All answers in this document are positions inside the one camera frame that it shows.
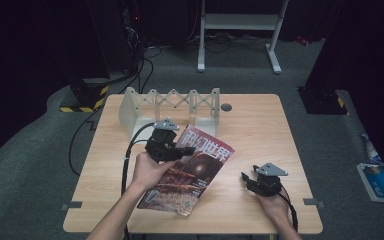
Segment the magazine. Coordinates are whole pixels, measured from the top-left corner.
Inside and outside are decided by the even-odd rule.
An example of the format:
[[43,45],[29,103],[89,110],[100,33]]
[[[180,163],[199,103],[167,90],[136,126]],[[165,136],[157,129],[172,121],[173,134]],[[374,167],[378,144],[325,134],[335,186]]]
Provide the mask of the magazine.
[[357,169],[370,199],[384,202],[384,165],[360,163]]
[[190,215],[208,185],[235,152],[226,143],[192,125],[186,127],[176,147],[195,147],[196,150],[192,156],[184,156],[168,169],[159,183],[144,194],[138,208]]

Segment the dark background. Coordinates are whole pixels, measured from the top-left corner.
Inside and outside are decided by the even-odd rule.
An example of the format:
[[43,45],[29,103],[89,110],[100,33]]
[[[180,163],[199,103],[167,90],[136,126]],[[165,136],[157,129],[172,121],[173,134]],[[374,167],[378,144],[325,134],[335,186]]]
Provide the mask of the dark background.
[[[138,12],[143,17],[137,26],[138,32],[157,36],[163,41],[170,41],[181,33],[174,41],[184,42],[193,27],[195,14],[200,12],[200,4],[197,9],[196,2],[191,0],[161,0],[161,7],[157,9],[158,6],[151,6],[147,1],[138,1]],[[49,48],[49,35],[44,27],[49,24],[47,13],[59,16],[52,24],[60,26],[61,46],[78,76],[111,77],[110,66],[103,56],[106,49],[100,45],[96,29],[96,22],[100,20],[90,8],[94,6],[90,4],[92,2],[0,1],[0,147],[46,111],[46,101],[52,93],[69,84]],[[208,1],[207,9],[208,12],[268,13],[277,12],[279,2]],[[343,2],[290,1],[280,40],[294,41],[301,36],[311,42],[327,37],[308,86],[348,90],[364,126],[384,158],[384,1],[345,1],[340,12]],[[118,10],[132,5],[124,1],[116,3]],[[130,17],[136,14],[133,10]],[[158,24],[167,23],[164,17],[157,17],[157,21],[148,19],[154,27],[147,24],[145,13],[153,11],[159,13],[157,16],[168,15],[171,22],[180,23],[171,29],[174,35],[168,31],[170,28],[159,30],[161,26]],[[121,19],[121,15],[112,15],[113,22]],[[115,56],[127,62],[130,57],[123,52]]]

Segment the human hand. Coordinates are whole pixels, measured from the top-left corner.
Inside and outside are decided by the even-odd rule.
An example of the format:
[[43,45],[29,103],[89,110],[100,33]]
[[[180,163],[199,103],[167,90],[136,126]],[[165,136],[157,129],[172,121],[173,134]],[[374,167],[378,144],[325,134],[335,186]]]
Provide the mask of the human hand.
[[[279,193],[285,196],[289,201],[289,197],[286,194],[285,189],[282,188]],[[271,197],[263,197],[259,194],[256,194],[255,196],[257,196],[258,200],[263,206],[264,212],[266,213],[267,217],[270,218],[270,220],[289,220],[289,205],[282,197],[277,194]]]
[[[279,192],[282,194],[288,201],[290,201],[288,194],[285,189]],[[295,231],[291,221],[288,217],[289,212],[289,203],[285,201],[281,196],[274,195],[271,197],[263,197],[256,194],[258,200],[263,206],[264,212],[267,217],[275,225],[276,229],[279,231],[282,239],[285,240],[301,240],[301,236]]]
[[176,164],[176,161],[164,163],[155,162],[147,152],[136,156],[136,166],[131,186],[139,187],[143,192],[155,186],[167,169]]

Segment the small black object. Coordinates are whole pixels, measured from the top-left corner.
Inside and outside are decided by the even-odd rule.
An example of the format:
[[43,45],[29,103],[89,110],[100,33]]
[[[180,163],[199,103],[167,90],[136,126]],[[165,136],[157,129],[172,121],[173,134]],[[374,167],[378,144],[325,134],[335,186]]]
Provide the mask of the small black object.
[[145,149],[156,162],[175,161],[195,152],[194,147],[176,148],[173,140],[177,134],[171,129],[178,130],[178,127],[171,120],[155,123],[154,128]]
[[278,176],[287,176],[288,173],[267,163],[262,167],[253,166],[257,173],[257,181],[251,180],[248,175],[242,173],[242,179],[246,182],[246,188],[263,197],[274,196],[282,190],[282,184]]
[[221,110],[225,111],[225,112],[230,112],[232,110],[232,105],[228,104],[228,103],[223,103],[221,106],[220,106]]

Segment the yellow black caution tape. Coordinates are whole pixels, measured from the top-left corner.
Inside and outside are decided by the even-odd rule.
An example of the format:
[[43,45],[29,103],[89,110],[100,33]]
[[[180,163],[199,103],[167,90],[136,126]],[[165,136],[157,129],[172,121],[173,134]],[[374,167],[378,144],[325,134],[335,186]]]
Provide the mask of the yellow black caution tape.
[[62,112],[94,112],[98,110],[103,104],[105,95],[108,92],[109,86],[102,88],[99,98],[93,106],[60,106]]

